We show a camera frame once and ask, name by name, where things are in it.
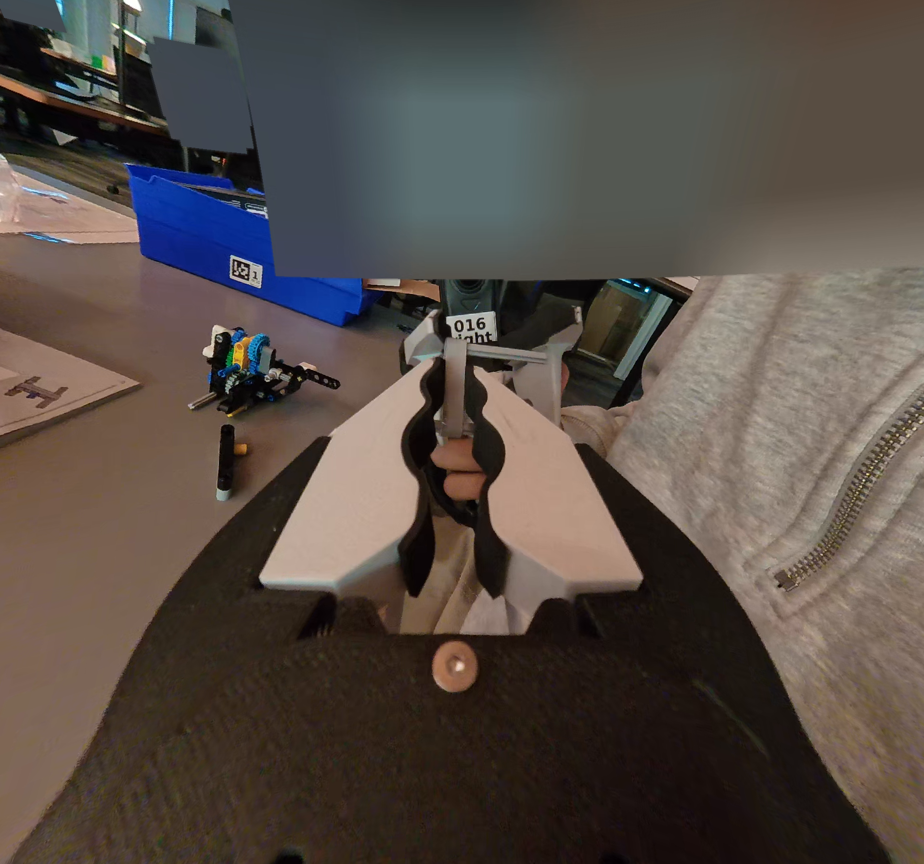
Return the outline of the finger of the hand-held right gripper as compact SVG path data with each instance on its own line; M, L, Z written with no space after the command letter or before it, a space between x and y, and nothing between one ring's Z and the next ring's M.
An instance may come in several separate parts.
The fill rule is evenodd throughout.
M444 330L444 313L442 309L434 308L410 331L399 348L402 375L409 373L424 360L431 360L443 354Z
M509 387L556 428L561 427L564 357L583 332L579 306L542 304L505 335L505 346L543 353L545 363L520 363L514 367Z

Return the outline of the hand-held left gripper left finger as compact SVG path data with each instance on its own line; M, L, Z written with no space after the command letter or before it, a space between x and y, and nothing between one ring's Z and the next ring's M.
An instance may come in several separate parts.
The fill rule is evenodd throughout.
M323 439L260 571L266 589L398 599L421 593L435 535L427 474L443 362L422 362Z

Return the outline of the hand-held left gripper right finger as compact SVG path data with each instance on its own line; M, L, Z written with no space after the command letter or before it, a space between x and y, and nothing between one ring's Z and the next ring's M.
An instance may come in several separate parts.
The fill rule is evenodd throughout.
M475 530L484 590L504 599L637 590L641 570L570 438L477 366L465 408L485 477Z

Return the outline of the grey lego beam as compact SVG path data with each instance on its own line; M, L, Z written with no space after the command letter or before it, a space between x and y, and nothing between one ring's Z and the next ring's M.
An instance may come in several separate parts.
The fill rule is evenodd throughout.
M442 406L442 435L445 442L448 442L465 436L468 342L463 339L446 339L444 362L445 394Z

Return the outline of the person's right forearm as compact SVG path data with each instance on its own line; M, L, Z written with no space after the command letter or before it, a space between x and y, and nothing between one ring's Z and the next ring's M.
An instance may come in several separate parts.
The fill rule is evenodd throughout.
M560 426L574 445L585 445L608 460L619 435L640 404L638 399L615 408L564 407L561 409Z

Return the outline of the black lego beam with pin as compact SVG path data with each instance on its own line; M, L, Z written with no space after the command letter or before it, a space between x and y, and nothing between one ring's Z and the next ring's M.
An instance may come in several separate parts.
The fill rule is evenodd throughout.
M219 502L229 500L235 489L237 460L248 455L248 444L237 441L236 428L230 422L221 426L218 447L216 492Z

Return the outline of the colourful lego gear model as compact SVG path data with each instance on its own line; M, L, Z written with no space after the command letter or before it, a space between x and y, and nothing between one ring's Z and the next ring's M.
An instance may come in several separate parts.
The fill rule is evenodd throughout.
M334 391L341 385L312 364L286 363L268 335L250 335L241 327L215 325L202 355L209 366L209 385L204 396L188 404L191 411L214 405L226 418L233 418L292 396L306 384Z

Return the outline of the beige trousers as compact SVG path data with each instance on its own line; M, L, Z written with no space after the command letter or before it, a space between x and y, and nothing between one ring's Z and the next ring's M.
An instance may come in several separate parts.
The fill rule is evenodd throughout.
M433 518L435 550L430 575L417 597L406 595L404 635L507 636L526 632L532 616L505 598L491 598L478 581L474 532L439 514Z

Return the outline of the blue plastic bin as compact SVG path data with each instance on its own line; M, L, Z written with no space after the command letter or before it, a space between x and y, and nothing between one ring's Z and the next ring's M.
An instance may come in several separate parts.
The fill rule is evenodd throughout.
M269 218L183 186L239 190L228 178L137 164L126 169L141 254L150 260L338 327L365 314L383 294L365 290L359 279L277 274Z

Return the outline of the instruction booklet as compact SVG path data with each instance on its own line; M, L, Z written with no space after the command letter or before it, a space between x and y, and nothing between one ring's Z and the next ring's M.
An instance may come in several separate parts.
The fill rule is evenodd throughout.
M2 330L1 445L139 387L127 376Z

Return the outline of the wooden office desk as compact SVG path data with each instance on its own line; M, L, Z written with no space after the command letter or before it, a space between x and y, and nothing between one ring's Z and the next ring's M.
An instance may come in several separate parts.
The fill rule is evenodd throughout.
M63 130L100 128L169 140L167 121L112 98L115 76L40 48L25 64L2 54L2 105L8 121L29 130L53 119Z

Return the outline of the clear plastic bag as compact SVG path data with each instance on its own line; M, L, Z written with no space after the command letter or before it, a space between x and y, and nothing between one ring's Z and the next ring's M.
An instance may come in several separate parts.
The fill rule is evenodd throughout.
M1 154L1 223L20 223L45 211L54 202L52 191L30 183Z

